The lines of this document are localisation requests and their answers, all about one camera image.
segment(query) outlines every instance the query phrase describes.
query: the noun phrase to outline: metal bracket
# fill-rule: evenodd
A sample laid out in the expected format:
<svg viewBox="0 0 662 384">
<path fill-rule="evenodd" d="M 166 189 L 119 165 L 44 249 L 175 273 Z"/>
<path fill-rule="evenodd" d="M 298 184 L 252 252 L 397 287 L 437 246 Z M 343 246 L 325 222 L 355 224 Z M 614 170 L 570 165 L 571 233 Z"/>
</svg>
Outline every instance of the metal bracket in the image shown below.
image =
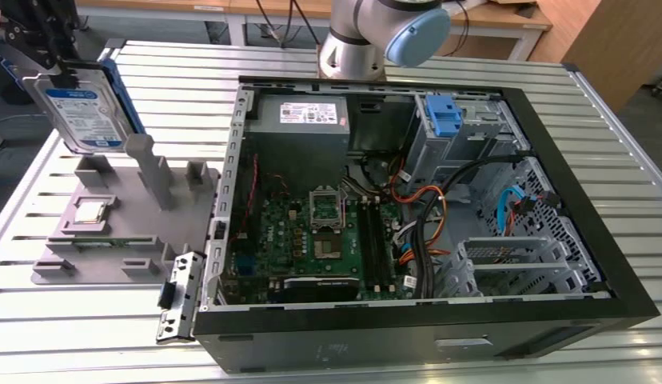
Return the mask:
<svg viewBox="0 0 662 384">
<path fill-rule="evenodd" d="M 163 312 L 158 324 L 156 344 L 195 341 L 191 327 L 204 265 L 206 255 L 200 252 L 188 252 L 174 260 L 170 280 L 163 285 L 158 298 L 158 306 L 163 308 Z"/>
</svg>

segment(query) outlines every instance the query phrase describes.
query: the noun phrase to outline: blue plastic clip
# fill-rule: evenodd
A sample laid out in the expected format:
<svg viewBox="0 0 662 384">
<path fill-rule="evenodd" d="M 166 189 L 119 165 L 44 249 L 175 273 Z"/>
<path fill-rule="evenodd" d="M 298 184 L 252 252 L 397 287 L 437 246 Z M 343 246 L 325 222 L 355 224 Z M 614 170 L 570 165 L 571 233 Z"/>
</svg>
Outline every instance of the blue plastic clip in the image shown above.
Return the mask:
<svg viewBox="0 0 662 384">
<path fill-rule="evenodd" d="M 462 108 L 457 106 L 451 96 L 426 95 L 426 111 L 434 122 L 435 136 L 439 138 L 455 136 L 462 128 Z"/>
</svg>

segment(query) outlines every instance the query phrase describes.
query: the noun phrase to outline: slatted aluminum table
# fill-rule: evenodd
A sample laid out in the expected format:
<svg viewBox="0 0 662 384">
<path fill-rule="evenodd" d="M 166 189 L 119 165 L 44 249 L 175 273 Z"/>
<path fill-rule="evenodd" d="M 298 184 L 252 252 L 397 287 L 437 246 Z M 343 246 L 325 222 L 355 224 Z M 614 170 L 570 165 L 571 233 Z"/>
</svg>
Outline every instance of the slatted aluminum table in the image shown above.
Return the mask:
<svg viewBox="0 0 662 384">
<path fill-rule="evenodd" d="M 238 76 L 317 75 L 313 50 L 127 42 L 112 56 L 155 151 L 171 166 L 222 168 Z M 434 58 L 387 65 L 389 81 L 526 91 L 662 313 L 662 173 L 581 73 L 561 65 Z M 111 155 L 114 165 L 132 164 Z M 40 257 L 78 156 L 54 133 L 0 215 L 0 382 L 539 382 L 662 384 L 662 315 L 513 362 L 227 375 L 198 343 L 156 346 L 158 286 L 36 286 Z"/>
</svg>

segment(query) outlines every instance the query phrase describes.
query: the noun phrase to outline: gray floor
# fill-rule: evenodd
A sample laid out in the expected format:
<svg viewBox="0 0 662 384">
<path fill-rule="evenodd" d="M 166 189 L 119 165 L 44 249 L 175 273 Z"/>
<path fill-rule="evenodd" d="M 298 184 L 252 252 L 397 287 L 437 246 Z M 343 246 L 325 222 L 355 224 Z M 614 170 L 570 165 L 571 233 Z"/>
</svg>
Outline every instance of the gray floor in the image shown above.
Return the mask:
<svg viewBox="0 0 662 384">
<path fill-rule="evenodd" d="M 222 23 L 158 21 L 131 18 L 91 17 L 90 29 L 78 36 L 80 55 L 96 59 L 108 38 L 127 38 L 159 42 L 192 42 L 228 44 L 228 32 Z M 290 48 L 313 48 L 314 40 L 306 28 L 291 28 Z M 315 28 L 318 38 L 326 38 L 325 28 Z M 255 46 L 278 46 L 271 38 L 262 38 L 257 26 L 248 26 L 248 43 Z M 34 106 L 10 106 L 0 99 L 0 119 L 16 114 L 38 114 Z M 621 120 L 633 132 L 649 155 L 662 169 L 662 100 L 641 90 L 619 113 Z M 7 139 L 0 150 L 0 211 L 27 170 L 32 158 L 48 136 L 51 128 L 44 118 L 23 117 L 0 124 L 0 135 Z"/>
</svg>

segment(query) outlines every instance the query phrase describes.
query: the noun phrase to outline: wooden table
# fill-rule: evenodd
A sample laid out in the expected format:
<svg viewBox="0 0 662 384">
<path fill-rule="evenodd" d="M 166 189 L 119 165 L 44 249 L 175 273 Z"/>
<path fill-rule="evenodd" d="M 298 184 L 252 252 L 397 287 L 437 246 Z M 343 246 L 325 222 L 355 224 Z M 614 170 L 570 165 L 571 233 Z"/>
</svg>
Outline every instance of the wooden table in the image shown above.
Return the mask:
<svg viewBox="0 0 662 384">
<path fill-rule="evenodd" d="M 76 3 L 82 15 L 226 22 L 235 46 L 248 44 L 246 25 L 265 23 L 255 0 L 76 0 Z M 333 0 L 299 1 L 313 26 L 329 27 L 333 3 Z M 262 0 L 262 4 L 273 24 L 286 24 L 290 0 Z M 539 10 L 533 18 L 523 18 L 513 6 L 493 2 L 471 9 L 469 17 L 470 36 L 518 39 L 509 60 L 527 60 L 542 32 L 553 27 Z M 305 26 L 295 10 L 291 24 Z M 462 34 L 465 15 L 458 14 L 451 24 L 451 34 Z"/>
</svg>

